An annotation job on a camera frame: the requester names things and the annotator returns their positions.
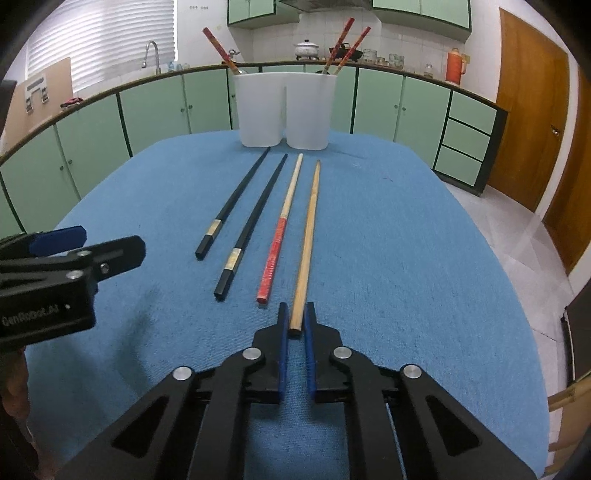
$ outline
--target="green cabinet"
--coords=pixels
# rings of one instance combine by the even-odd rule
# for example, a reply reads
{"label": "green cabinet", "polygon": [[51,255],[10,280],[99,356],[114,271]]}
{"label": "green cabinet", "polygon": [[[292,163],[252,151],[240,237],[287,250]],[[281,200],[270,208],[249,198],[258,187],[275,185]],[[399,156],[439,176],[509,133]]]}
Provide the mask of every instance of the green cabinet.
{"label": "green cabinet", "polygon": [[[258,67],[240,67],[246,73],[258,73]],[[236,88],[234,86],[234,75],[229,69],[226,69],[226,77],[228,78],[228,93],[230,95],[230,115],[232,117],[232,129],[238,130],[238,107],[236,105]]]}
{"label": "green cabinet", "polygon": [[353,133],[394,139],[403,78],[395,73],[359,69]]}
{"label": "green cabinet", "polygon": [[428,30],[465,42],[472,33],[470,0],[374,0],[382,23]]}
{"label": "green cabinet", "polygon": [[6,189],[27,232],[48,231],[78,203],[55,127],[15,152],[2,167]]}
{"label": "green cabinet", "polygon": [[421,14],[470,28],[469,0],[421,0]]}
{"label": "green cabinet", "polygon": [[0,189],[0,239],[20,232],[21,228],[18,226],[12,210],[8,206],[4,192]]}
{"label": "green cabinet", "polygon": [[462,93],[453,92],[449,116],[486,133],[492,133],[496,110]]}
{"label": "green cabinet", "polygon": [[275,0],[248,0],[248,17],[260,17],[275,13]]}
{"label": "green cabinet", "polygon": [[435,171],[444,173],[473,187],[481,166],[482,164],[478,160],[442,145],[437,157]]}
{"label": "green cabinet", "polygon": [[248,18],[248,0],[228,0],[228,25]]}
{"label": "green cabinet", "polygon": [[230,130],[226,70],[184,75],[191,133]]}
{"label": "green cabinet", "polygon": [[261,28],[299,21],[300,11],[279,0],[228,0],[228,25]]}
{"label": "green cabinet", "polygon": [[404,79],[395,141],[410,147],[430,167],[439,149],[449,96],[449,89],[440,85]]}
{"label": "green cabinet", "polygon": [[337,132],[351,132],[353,97],[355,96],[355,68],[344,67],[336,78],[330,127]]}
{"label": "green cabinet", "polygon": [[134,155],[159,140],[189,133],[180,75],[124,90],[121,104]]}
{"label": "green cabinet", "polygon": [[419,14],[421,12],[420,0],[374,0],[374,8],[387,8]]}
{"label": "green cabinet", "polygon": [[81,197],[129,160],[115,95],[60,120],[57,132]]}

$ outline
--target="tiled floor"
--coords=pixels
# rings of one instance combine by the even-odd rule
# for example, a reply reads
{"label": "tiled floor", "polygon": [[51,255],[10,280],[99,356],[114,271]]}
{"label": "tiled floor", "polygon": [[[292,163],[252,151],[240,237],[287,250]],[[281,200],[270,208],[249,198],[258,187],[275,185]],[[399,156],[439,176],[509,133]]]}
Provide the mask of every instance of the tiled floor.
{"label": "tiled floor", "polygon": [[[488,186],[480,198],[447,188],[472,217],[517,292],[538,344],[548,395],[563,390],[566,356],[560,317],[574,295],[541,219]],[[550,442],[558,439],[560,419],[561,410],[550,414]]]}

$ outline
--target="white pot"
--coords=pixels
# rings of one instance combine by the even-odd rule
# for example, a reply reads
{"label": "white pot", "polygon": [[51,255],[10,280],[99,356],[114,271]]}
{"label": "white pot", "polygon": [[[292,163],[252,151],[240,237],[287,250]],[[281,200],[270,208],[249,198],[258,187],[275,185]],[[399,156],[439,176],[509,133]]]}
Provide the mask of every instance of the white pot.
{"label": "white pot", "polygon": [[295,46],[296,57],[318,57],[320,47],[310,40],[304,40]]}

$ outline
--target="window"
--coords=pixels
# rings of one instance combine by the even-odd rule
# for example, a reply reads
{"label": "window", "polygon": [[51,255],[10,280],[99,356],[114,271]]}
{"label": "window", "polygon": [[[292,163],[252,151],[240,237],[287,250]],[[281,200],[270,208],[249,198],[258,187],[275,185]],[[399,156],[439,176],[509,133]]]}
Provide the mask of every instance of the window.
{"label": "window", "polygon": [[175,59],[174,0],[65,0],[29,38],[27,77],[70,57],[77,92],[139,70],[150,40],[160,64]]}

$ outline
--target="range hood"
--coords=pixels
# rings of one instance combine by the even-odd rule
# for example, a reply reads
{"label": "range hood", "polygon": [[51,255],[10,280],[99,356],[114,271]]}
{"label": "range hood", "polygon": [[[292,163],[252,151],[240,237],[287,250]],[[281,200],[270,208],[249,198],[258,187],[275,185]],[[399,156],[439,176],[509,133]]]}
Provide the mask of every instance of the range hood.
{"label": "range hood", "polygon": [[303,12],[314,12],[327,8],[362,7],[372,8],[372,0],[280,0],[282,4],[295,7]]}

